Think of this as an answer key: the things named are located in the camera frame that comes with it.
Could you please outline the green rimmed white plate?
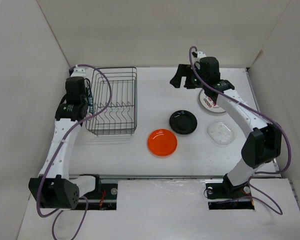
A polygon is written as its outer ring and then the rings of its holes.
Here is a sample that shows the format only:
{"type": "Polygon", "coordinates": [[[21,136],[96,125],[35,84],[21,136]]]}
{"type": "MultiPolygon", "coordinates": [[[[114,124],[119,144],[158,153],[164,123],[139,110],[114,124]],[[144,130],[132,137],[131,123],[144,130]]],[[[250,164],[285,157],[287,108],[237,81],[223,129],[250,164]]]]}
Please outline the green rimmed white plate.
{"type": "Polygon", "coordinates": [[[95,113],[95,108],[94,108],[94,99],[93,99],[93,94],[90,88],[87,89],[88,92],[88,112],[86,117],[90,117],[95,113]]]}

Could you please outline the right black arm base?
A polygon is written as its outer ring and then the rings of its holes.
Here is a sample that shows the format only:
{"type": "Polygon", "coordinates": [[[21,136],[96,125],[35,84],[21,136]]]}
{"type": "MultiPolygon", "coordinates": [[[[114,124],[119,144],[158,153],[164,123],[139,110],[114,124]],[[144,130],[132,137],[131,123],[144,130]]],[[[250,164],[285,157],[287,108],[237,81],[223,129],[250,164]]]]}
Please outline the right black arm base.
{"type": "Polygon", "coordinates": [[[247,184],[232,191],[225,190],[222,182],[206,182],[204,194],[209,210],[254,210],[251,189],[247,184]]]}

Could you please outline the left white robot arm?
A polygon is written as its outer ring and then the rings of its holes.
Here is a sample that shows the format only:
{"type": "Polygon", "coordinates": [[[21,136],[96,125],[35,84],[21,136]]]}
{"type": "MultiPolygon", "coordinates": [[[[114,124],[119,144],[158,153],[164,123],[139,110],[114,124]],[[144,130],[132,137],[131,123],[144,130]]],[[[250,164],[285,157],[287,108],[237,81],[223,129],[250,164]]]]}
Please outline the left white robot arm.
{"type": "Polygon", "coordinates": [[[66,94],[55,113],[54,134],[48,155],[38,177],[29,180],[29,190],[42,209],[75,209],[87,194],[95,199],[102,186],[97,174],[82,174],[70,179],[69,167],[75,140],[88,114],[88,83],[82,76],[65,81],[66,94]]]}

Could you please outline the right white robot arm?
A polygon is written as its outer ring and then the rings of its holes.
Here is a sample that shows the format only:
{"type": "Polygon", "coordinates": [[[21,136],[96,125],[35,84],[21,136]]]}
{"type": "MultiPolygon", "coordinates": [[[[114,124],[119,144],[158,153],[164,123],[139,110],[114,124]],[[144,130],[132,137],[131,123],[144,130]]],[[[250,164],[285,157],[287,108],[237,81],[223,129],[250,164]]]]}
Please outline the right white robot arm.
{"type": "Polygon", "coordinates": [[[258,169],[281,154],[280,127],[242,102],[235,86],[221,79],[219,62],[215,57],[198,57],[196,62],[179,64],[169,83],[179,89],[182,78],[185,78],[185,88],[203,89],[229,114],[246,137],[236,166],[224,175],[221,183],[206,186],[207,197],[211,200],[240,198],[241,191],[258,169]]]}

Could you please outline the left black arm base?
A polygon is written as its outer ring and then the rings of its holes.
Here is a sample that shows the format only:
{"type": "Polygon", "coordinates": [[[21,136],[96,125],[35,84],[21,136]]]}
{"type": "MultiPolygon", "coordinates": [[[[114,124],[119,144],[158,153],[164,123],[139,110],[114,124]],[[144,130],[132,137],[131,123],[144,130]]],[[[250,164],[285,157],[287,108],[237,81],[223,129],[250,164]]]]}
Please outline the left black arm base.
{"type": "Polygon", "coordinates": [[[118,182],[102,182],[100,189],[84,195],[88,199],[88,210],[115,211],[117,209],[118,182]]]}

